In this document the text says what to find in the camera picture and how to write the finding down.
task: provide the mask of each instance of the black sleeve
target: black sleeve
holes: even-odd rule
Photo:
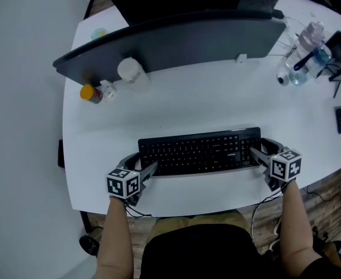
[[[301,274],[300,278],[341,278],[341,268],[328,259],[319,258],[312,262]]]

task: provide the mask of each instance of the bottle with orange cap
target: bottle with orange cap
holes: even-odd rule
[[[102,100],[103,94],[92,85],[86,84],[83,85],[83,87],[81,88],[80,97],[84,100],[88,100],[92,103],[97,104]]]

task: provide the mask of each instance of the clear plastic bottle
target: clear plastic bottle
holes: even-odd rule
[[[300,70],[289,70],[289,81],[295,86],[306,83],[310,78],[317,76],[317,74],[324,69],[326,64],[329,63],[331,58],[332,52],[326,45],[315,48],[314,55]]]
[[[311,22],[301,32],[294,45],[284,56],[287,67],[292,68],[324,41],[324,25]]]

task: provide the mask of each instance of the yellow lid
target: yellow lid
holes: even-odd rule
[[[94,94],[94,88],[92,85],[86,84],[83,85],[80,91],[80,97],[85,100],[89,100],[93,97]]]

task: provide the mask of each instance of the black and white cube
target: black and white cube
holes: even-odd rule
[[[141,189],[137,171],[115,168],[106,175],[106,181],[108,193],[123,199],[131,197]]]
[[[302,155],[291,149],[271,157],[270,176],[288,182],[300,173]]]

